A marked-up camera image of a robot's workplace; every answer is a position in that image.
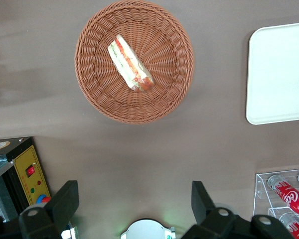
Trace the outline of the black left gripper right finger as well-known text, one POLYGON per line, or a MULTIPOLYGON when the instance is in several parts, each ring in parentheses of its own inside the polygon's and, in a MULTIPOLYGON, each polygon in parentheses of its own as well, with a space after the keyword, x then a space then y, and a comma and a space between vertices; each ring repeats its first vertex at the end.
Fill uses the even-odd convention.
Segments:
POLYGON ((215 206, 200 181, 192 182, 191 207, 196 220, 184 239, 250 239, 250 222, 224 207, 215 206))

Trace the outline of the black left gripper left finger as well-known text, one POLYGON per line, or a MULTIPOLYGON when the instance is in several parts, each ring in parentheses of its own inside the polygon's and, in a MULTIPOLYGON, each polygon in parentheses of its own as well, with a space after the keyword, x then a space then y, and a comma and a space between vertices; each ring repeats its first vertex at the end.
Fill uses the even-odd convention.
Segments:
POLYGON ((44 206, 36 204, 19 216, 24 239, 60 239, 79 207, 78 182, 67 181, 44 206))

